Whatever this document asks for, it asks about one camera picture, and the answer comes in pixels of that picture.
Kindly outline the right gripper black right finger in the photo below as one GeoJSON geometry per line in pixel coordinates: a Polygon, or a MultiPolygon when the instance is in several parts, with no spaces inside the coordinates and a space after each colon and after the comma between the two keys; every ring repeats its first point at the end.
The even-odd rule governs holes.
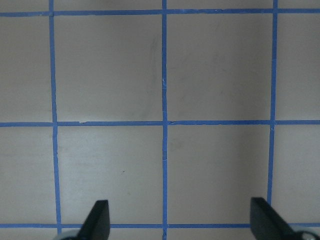
{"type": "Polygon", "coordinates": [[[256,240],[299,240],[284,219],[262,197],[250,200],[250,230],[256,240]]]}

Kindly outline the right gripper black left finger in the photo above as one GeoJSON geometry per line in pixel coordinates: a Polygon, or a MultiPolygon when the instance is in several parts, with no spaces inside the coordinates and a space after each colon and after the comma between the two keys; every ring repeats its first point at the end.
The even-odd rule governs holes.
{"type": "Polygon", "coordinates": [[[110,235],[110,212],[108,200],[97,200],[81,229],[77,240],[107,240],[110,235]]]}

